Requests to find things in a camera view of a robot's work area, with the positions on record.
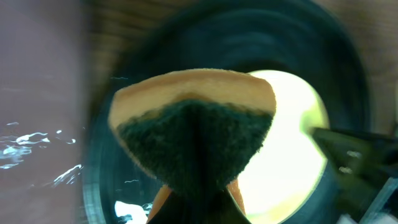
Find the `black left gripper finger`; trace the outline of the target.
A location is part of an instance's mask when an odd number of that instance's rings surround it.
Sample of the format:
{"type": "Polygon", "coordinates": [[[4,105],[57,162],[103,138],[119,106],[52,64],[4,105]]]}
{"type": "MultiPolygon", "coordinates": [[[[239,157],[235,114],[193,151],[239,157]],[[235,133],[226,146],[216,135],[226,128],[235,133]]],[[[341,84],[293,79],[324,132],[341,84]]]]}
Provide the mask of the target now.
{"type": "Polygon", "coordinates": [[[228,189],[195,203],[172,192],[148,224],[250,224],[228,189]]]}

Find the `yellow plate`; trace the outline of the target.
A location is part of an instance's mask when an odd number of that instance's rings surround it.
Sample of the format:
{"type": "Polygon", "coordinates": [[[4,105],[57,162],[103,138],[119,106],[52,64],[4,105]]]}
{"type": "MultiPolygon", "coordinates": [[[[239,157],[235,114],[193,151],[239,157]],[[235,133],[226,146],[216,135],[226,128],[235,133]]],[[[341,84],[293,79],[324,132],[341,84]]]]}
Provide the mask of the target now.
{"type": "Polygon", "coordinates": [[[296,214],[318,186],[327,159],[312,139],[313,128],[329,128],[320,95],[304,79],[287,72],[251,75],[274,89],[277,111],[263,147],[238,177],[248,220],[276,224],[296,214]]]}

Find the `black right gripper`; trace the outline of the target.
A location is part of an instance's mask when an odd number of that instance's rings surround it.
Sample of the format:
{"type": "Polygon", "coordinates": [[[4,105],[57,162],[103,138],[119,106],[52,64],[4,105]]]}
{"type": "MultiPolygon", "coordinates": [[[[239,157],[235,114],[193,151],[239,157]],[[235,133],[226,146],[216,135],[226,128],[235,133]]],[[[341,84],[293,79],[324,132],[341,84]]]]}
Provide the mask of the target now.
{"type": "Polygon", "coordinates": [[[389,136],[315,128],[311,136],[338,177],[335,210],[356,223],[375,223],[397,202],[397,139],[389,136]]]}

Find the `orange green scrub sponge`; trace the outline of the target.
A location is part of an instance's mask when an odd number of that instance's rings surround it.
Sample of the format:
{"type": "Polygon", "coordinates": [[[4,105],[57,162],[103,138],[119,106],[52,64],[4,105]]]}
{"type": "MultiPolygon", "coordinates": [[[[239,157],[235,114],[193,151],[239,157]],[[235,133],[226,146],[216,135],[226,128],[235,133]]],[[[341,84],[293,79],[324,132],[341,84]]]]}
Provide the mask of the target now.
{"type": "Polygon", "coordinates": [[[276,107],[269,82],[232,70],[181,70],[118,90],[109,127],[163,184],[148,221],[172,192],[204,203],[228,189],[246,215],[237,178],[262,147],[276,107]]]}

